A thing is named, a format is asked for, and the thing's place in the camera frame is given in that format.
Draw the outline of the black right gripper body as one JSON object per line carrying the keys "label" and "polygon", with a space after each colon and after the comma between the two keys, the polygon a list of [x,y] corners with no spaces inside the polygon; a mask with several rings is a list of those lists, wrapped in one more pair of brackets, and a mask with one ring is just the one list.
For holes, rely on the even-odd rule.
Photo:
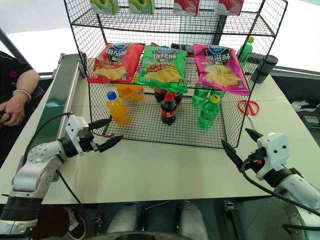
{"label": "black right gripper body", "polygon": [[253,170],[257,173],[265,165],[266,149],[264,147],[258,148],[251,153],[244,164],[244,170]]}

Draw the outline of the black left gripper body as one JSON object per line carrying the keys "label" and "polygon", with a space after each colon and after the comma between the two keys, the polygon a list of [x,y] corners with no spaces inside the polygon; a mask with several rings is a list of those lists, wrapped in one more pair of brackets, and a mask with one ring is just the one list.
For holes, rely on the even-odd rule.
{"label": "black left gripper body", "polygon": [[78,143],[84,153],[99,150],[99,145],[94,142],[94,135],[91,132],[87,132],[84,137],[80,137]]}

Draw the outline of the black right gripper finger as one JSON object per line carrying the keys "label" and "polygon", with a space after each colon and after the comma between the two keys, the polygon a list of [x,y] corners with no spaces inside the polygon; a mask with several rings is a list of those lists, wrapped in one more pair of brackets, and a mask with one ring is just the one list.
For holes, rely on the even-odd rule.
{"label": "black right gripper finger", "polygon": [[248,133],[250,138],[256,143],[258,142],[258,139],[263,136],[261,133],[257,132],[254,129],[246,128],[245,131]]}
{"label": "black right gripper finger", "polygon": [[237,155],[236,150],[225,140],[221,140],[222,147],[226,153],[226,155],[231,159],[231,161],[235,164],[236,168],[239,172],[241,172],[242,167],[242,159]]}

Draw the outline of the person's bare hand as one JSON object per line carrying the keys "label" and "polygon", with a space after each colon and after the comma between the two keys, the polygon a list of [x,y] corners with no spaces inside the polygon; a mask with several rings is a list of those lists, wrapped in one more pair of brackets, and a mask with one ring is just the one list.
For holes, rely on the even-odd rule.
{"label": "person's bare hand", "polygon": [[0,105],[0,110],[4,111],[0,123],[4,126],[18,126],[25,118],[25,101],[20,99],[10,99]]}

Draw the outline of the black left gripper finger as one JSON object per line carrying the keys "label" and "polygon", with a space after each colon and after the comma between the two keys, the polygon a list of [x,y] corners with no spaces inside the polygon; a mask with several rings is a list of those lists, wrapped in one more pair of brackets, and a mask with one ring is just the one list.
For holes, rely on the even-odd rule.
{"label": "black left gripper finger", "polygon": [[88,124],[88,130],[100,129],[104,126],[107,126],[112,121],[111,118],[103,118]]}
{"label": "black left gripper finger", "polygon": [[123,135],[114,136],[114,137],[111,137],[110,139],[108,139],[103,144],[96,144],[97,150],[100,153],[103,153],[104,151],[106,151],[110,148],[113,148],[117,143],[119,143],[123,139],[123,137],[124,137]]}

